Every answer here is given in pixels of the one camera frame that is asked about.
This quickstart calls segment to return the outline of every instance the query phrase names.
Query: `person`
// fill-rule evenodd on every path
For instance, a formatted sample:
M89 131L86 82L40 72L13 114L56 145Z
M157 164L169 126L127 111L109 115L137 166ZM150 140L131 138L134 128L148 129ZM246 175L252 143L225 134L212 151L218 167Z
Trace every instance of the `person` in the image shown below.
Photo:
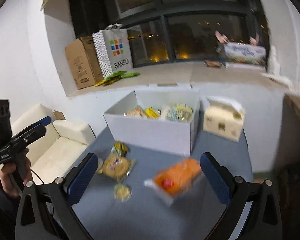
M23 184L33 180L31 162L26 158L27 175ZM13 186L9 174L16 170L14 163L6 163L0 170L0 240L14 240L16 218L21 200L17 189Z

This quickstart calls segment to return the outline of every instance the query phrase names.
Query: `sanfu bag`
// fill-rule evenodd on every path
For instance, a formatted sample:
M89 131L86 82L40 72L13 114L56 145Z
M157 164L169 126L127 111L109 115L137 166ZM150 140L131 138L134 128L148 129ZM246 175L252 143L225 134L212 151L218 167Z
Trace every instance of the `sanfu bag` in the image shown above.
M122 25L109 25L105 30L93 33L103 78L117 71L128 71L133 68L127 29Z

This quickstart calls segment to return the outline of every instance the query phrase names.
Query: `window frame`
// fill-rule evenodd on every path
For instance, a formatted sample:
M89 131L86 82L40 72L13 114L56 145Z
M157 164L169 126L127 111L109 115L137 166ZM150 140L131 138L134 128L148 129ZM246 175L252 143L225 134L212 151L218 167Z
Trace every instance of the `window frame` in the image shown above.
M149 3L154 3L154 7L149 8ZM144 5L137 6L120 13L115 0L105 0L108 11L110 24L121 23L123 28L129 28L137 24L146 23L151 20L160 19L163 38L169 56L167 61L147 62L134 67L144 65L185 62L185 61L202 61L205 59L218 60L218 58L196 58L196 59L176 59L173 42L169 31L168 17L182 16L189 14L230 14L245 18L248 36L255 37L260 33L260 26L257 15L263 14L263 8L260 0L238 0L238 2L222 0L187 0L171 3L163 3L162 0L152 0Z

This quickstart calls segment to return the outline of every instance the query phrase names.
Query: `open box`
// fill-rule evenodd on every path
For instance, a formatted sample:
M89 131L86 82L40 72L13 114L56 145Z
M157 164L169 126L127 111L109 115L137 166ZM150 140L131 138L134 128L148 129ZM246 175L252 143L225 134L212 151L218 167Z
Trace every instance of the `open box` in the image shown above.
M161 109L162 105L176 102L193 109L189 122L124 116L136 106ZM195 90L135 90L103 115L116 141L189 157L197 133L199 108L199 93Z

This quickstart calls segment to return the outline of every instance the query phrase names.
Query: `red label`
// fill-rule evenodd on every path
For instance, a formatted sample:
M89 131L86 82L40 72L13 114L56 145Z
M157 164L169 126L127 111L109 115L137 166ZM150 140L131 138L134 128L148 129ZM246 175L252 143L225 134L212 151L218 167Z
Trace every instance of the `red label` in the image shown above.
M161 186L163 188L170 188L173 186L173 181L172 179L165 179L162 183L161 183Z

